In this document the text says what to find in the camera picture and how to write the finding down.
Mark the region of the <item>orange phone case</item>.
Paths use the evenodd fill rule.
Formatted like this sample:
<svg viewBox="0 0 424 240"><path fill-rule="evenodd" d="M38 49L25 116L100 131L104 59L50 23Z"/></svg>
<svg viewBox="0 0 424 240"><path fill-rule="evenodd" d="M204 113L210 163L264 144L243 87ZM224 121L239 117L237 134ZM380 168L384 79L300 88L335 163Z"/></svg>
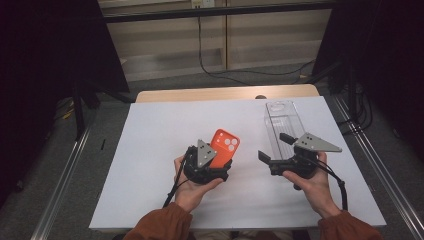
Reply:
<svg viewBox="0 0 424 240"><path fill-rule="evenodd" d="M216 156L212 160L210 167L223 168L232 159L239 144L240 139L237 136L224 129L218 129L210 142L211 148L216 151Z"/></svg>

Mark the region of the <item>black metal stand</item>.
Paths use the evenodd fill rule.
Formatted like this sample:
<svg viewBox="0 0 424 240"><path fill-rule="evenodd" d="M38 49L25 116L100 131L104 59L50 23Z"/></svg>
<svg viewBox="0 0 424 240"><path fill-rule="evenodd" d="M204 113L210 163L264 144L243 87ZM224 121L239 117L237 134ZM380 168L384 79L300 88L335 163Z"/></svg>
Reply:
<svg viewBox="0 0 424 240"><path fill-rule="evenodd" d="M88 80L74 81L72 85L72 99L77 129L76 140L79 141L86 128L82 103L85 103L90 109L97 109L100 106L100 100L96 95L95 84Z"/></svg>

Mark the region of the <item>clear plastic box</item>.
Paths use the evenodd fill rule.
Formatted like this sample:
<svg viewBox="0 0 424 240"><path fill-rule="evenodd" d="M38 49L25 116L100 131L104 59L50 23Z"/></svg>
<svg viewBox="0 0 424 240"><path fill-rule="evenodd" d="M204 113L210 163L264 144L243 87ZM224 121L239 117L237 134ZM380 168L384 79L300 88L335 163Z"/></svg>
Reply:
<svg viewBox="0 0 424 240"><path fill-rule="evenodd" d="M274 160L287 160L294 155L293 146L283 142L280 134L299 138L305 133L295 104L290 100L268 102L265 105L264 122L271 143Z"/></svg>

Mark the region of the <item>black horizontal bar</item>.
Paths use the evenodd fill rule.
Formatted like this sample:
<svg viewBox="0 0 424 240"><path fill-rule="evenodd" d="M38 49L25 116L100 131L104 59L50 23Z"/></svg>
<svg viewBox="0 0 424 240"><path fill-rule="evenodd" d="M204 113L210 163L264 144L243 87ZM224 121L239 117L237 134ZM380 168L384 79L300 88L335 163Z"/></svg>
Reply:
<svg viewBox="0 0 424 240"><path fill-rule="evenodd" d="M262 14L274 12L294 12L332 9L337 4L337 0L321 0L316 2L282 3L270 5L214 7L203 9L183 9L145 13L106 14L103 19L106 23L122 23L228 15Z"/></svg>

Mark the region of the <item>person's right hand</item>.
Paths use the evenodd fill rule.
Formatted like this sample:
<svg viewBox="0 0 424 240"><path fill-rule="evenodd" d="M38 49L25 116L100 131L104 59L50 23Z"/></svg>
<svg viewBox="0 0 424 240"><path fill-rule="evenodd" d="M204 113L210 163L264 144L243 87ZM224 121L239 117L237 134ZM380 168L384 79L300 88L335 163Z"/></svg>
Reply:
<svg viewBox="0 0 424 240"><path fill-rule="evenodd" d="M317 168L315 174L309 179L302 178L291 171L284 171L283 176L304 192L311 208L323 219L342 213L332 198L328 173L325 170Z"/></svg>

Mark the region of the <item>white table board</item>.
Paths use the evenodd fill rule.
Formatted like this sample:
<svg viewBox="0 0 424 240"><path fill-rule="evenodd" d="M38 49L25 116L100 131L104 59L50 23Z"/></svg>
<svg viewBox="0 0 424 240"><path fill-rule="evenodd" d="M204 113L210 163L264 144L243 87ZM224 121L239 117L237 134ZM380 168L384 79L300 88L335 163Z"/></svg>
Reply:
<svg viewBox="0 0 424 240"><path fill-rule="evenodd" d="M229 178L193 212L192 230L295 229L319 219L304 194L273 176L257 153L272 152L265 99L131 105L90 227L128 230L162 207L173 185L173 161L218 129L238 136Z"/></svg>

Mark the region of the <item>black curtain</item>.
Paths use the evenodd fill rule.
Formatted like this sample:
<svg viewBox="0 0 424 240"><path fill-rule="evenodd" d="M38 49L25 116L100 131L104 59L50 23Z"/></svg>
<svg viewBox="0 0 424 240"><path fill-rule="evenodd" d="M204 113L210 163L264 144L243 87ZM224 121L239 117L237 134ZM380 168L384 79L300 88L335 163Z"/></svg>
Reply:
<svg viewBox="0 0 424 240"><path fill-rule="evenodd" d="M353 70L424 161L424 0L336 0L313 68Z"/></svg>
<svg viewBox="0 0 424 240"><path fill-rule="evenodd" d="M98 0L0 0L0 208L29 170L57 103L129 90Z"/></svg>

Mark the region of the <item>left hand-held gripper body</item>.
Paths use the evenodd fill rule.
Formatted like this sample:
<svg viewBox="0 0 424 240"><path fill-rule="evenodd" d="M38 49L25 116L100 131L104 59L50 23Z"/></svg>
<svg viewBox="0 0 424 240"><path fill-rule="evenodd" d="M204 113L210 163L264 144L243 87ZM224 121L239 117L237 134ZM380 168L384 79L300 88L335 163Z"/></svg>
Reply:
<svg viewBox="0 0 424 240"><path fill-rule="evenodd" d="M184 175L192 182L205 185L214 179L221 178L226 181L229 177L228 171L223 168L211 168L210 164L216 151L208 143L199 139L196 146L190 146L183 158L185 161Z"/></svg>

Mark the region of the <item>white wall socket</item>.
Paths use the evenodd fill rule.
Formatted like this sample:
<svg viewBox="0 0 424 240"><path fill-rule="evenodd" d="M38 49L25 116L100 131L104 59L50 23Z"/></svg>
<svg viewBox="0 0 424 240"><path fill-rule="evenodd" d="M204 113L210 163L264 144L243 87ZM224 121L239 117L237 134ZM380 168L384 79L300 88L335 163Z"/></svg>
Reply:
<svg viewBox="0 0 424 240"><path fill-rule="evenodd" d="M193 9L213 8L215 0L191 0L191 6Z"/></svg>

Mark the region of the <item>person's left hand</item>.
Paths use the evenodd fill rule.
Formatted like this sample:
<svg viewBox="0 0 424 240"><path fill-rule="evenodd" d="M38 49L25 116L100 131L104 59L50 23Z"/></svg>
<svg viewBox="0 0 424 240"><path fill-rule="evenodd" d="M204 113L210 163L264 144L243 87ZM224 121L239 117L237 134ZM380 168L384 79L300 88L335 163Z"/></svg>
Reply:
<svg viewBox="0 0 424 240"><path fill-rule="evenodd" d="M223 183L223 180L221 178L217 178L205 185L193 183L184 175L183 171L181 170L182 163L183 156L180 156L174 160L174 180L177 182L175 203L186 212L191 213L199 206L204 195Z"/></svg>

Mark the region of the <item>wooden table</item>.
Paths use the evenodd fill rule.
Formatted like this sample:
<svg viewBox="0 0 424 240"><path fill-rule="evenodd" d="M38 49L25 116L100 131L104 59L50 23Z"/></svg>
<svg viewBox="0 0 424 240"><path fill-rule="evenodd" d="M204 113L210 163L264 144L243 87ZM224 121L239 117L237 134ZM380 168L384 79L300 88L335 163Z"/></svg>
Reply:
<svg viewBox="0 0 424 240"><path fill-rule="evenodd" d="M154 90L140 92L136 103L255 99L259 95L267 99L315 97L319 92L311 84Z"/></svg>

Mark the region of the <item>aluminium floor rail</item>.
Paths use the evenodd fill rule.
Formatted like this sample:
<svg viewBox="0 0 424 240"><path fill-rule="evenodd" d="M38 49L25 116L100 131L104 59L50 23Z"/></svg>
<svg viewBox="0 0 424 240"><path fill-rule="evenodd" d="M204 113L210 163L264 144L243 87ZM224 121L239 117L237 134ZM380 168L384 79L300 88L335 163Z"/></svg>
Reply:
<svg viewBox="0 0 424 240"><path fill-rule="evenodd" d="M80 138L75 141L73 149L67 159L66 165L61 173L58 183L54 188L54 191L38 221L38 224L30 240L48 240L48 236L61 208L71 178L76 169L80 156L85 148L91 130L92 127L87 127L80 135Z"/></svg>
<svg viewBox="0 0 424 240"><path fill-rule="evenodd" d="M367 123L360 127L348 121L343 98L328 104L386 220L384 239L424 240L424 164L377 107L366 106Z"/></svg>

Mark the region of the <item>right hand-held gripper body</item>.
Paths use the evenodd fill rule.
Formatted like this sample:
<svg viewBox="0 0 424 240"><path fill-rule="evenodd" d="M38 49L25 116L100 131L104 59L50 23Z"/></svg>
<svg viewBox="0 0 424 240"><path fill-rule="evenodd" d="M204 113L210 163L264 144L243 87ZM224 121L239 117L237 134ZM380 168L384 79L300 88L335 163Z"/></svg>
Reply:
<svg viewBox="0 0 424 240"><path fill-rule="evenodd" d="M340 182L340 178L334 171L318 158L319 152L341 152L342 149L340 147L311 133L305 133L297 138L297 141L292 146L294 155L289 159L271 159L268 166L272 175L281 176L284 171L291 171L302 178L309 179L314 175L317 168L321 168Z"/></svg>

